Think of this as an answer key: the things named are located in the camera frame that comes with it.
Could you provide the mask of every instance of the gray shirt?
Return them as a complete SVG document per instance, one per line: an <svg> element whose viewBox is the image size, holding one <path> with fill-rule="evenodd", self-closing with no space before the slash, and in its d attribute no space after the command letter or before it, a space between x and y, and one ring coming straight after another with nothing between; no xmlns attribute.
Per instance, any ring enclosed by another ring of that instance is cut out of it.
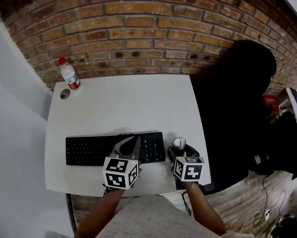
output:
<svg viewBox="0 0 297 238"><path fill-rule="evenodd" d="M219 238L163 196L146 195L128 200L97 238ZM64 238L46 233L46 238ZM226 234L229 238L252 235Z"/></svg>

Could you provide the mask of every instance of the black keyboard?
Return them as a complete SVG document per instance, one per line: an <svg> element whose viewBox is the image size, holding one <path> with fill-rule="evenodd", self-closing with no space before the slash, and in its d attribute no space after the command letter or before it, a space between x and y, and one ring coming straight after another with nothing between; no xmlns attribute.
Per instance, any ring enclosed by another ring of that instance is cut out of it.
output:
<svg viewBox="0 0 297 238"><path fill-rule="evenodd" d="M130 136L141 138L139 160L142 164L165 161L162 132L123 134L104 137L67 137L66 164L73 166L103 166L116 143Z"/></svg>

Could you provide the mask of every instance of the person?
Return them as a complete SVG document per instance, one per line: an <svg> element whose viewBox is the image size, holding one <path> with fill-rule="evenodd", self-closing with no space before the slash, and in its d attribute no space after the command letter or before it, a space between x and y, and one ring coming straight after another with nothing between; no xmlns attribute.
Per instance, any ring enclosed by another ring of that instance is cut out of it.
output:
<svg viewBox="0 0 297 238"><path fill-rule="evenodd" d="M80 223L74 238L253 238L227 233L223 220L198 185L194 182L184 185L195 220L160 195L132 198L115 214L124 193L118 189L105 194Z"/></svg>

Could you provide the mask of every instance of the wooden floor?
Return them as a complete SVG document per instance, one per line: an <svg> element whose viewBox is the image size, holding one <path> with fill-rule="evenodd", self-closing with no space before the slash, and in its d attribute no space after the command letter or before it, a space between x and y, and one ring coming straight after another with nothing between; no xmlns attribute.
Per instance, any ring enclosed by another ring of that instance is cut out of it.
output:
<svg viewBox="0 0 297 238"><path fill-rule="evenodd" d="M230 231L240 232L244 222L256 211L261 211L266 203L266 192L262 187L264 176L259 176L255 173L249 173L248 178L213 195L207 196L209 203L219 213L226 227ZM281 208L281 215L297 214L297 178L291 180L292 175L286 172L276 172L265 179L265 187L268 191L268 208L271 208L280 196L284 189L286 198ZM268 236L271 227L277 223L279 219L279 207L283 201L284 193L281 195L279 202L272 209L268 221L262 220L261 224L254 227L253 221L255 218L261 217L257 214L248 220L243 233L253 234L256 238L265 238ZM185 206L178 192L165 194L178 209L185 210ZM190 203L187 195L186 202L190 209ZM72 203L74 209L74 217L76 224L79 225L83 217L89 212L92 205L99 202L98 197L87 197L72 195Z"/></svg>

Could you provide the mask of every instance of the plastic water bottle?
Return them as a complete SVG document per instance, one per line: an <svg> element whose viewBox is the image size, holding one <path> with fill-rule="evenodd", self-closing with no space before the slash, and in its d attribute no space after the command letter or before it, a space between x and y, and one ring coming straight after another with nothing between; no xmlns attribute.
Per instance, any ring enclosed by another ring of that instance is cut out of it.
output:
<svg viewBox="0 0 297 238"><path fill-rule="evenodd" d="M70 89L77 90L80 87L80 80L74 71L74 68L66 62L65 58L59 58L59 70L65 82L69 85Z"/></svg>

